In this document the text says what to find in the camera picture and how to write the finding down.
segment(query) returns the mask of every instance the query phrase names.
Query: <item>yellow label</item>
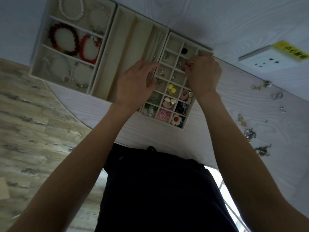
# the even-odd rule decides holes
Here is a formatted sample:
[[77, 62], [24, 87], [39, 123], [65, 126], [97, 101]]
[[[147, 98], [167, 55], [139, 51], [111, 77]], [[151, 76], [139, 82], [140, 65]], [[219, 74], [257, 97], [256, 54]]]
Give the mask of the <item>yellow label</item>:
[[280, 41], [275, 44], [273, 44], [277, 49], [283, 50], [285, 53], [299, 59], [299, 60], [307, 60], [309, 59], [309, 54], [306, 52], [301, 51], [300, 49], [296, 48], [295, 46], [292, 46], [290, 43], [286, 41]]

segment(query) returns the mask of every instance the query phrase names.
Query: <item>red beaded bracelet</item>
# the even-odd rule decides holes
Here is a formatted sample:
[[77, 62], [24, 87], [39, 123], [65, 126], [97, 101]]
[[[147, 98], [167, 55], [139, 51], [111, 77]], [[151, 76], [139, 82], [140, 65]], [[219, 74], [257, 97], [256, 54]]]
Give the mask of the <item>red beaded bracelet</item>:
[[[73, 36], [74, 36], [74, 42], [75, 42], [75, 49], [74, 49], [74, 51], [63, 50], [63, 49], [61, 49], [61, 48], [57, 45], [57, 42], [56, 42], [56, 40], [55, 40], [55, 33], [56, 33], [56, 31], [57, 31], [58, 29], [60, 29], [60, 28], [65, 28], [65, 29], [67, 29], [67, 30], [69, 30], [69, 31], [72, 32], [72, 34], [73, 34]], [[60, 52], [62, 52], [62, 53], [64, 53], [64, 54], [67, 54], [67, 55], [70, 55], [70, 56], [74, 56], [74, 55], [77, 55], [77, 53], [79, 52], [79, 37], [78, 37], [78, 35], [77, 35], [76, 30], [75, 30], [73, 27], [71, 27], [70, 25], [67, 25], [67, 24], [65, 24], [65, 23], [59, 23], [59, 24], [56, 23], [54, 26], [51, 26], [51, 27], [50, 27], [48, 37], [50, 38], [50, 42], [52, 43], [52, 46], [53, 46], [56, 50], [58, 50], [58, 51], [60, 51]]]
[[[93, 60], [90, 60], [90, 59], [87, 59], [84, 57], [84, 45], [85, 45], [85, 42], [91, 38], [91, 36], [89, 34], [87, 35], [84, 35], [81, 42], [80, 42], [80, 50], [79, 50], [79, 56], [80, 58], [85, 61], [85, 62], [88, 62], [88, 63], [92, 63], [92, 64], [95, 64], [97, 59], [98, 59], [98, 54], [97, 56], [95, 57], [95, 59]], [[102, 45], [102, 39], [101, 38], [98, 38], [97, 40], [93, 39], [93, 42], [95, 44], [96, 47], [98, 47], [98, 53], [100, 51], [100, 48], [101, 48], [101, 45]]]

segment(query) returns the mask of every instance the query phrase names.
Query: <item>wrist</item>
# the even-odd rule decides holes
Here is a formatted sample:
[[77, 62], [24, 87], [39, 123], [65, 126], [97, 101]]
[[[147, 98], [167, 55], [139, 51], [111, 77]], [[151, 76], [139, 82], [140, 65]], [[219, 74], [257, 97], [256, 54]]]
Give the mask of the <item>wrist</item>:
[[110, 108], [111, 111], [115, 112], [116, 114], [121, 114], [125, 117], [130, 118], [134, 112], [136, 112], [134, 109], [130, 108], [129, 106], [122, 104], [118, 101], [113, 103]]
[[197, 98], [197, 101], [202, 108], [209, 108], [221, 102], [221, 96], [217, 92], [210, 92]]

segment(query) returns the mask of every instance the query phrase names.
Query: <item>power outlet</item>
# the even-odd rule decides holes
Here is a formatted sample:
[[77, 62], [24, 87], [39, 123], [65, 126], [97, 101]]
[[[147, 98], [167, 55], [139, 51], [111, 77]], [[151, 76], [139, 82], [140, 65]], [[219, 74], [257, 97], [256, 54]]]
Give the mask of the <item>power outlet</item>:
[[238, 61], [261, 73], [295, 67], [301, 63], [301, 60], [297, 60], [271, 45], [240, 57]]

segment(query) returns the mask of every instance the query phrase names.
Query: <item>hand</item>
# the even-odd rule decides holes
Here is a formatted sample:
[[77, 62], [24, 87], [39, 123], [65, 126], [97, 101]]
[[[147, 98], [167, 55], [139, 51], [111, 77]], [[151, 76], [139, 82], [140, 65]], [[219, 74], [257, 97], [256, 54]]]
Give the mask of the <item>hand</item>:
[[184, 66], [192, 92], [199, 103], [216, 94], [222, 69], [209, 52], [192, 56]]
[[132, 114], [136, 112], [155, 89], [156, 79], [153, 78], [147, 87], [146, 78], [158, 66], [160, 66], [159, 63], [139, 60], [126, 70], [118, 80], [117, 101], [115, 104], [125, 108]]

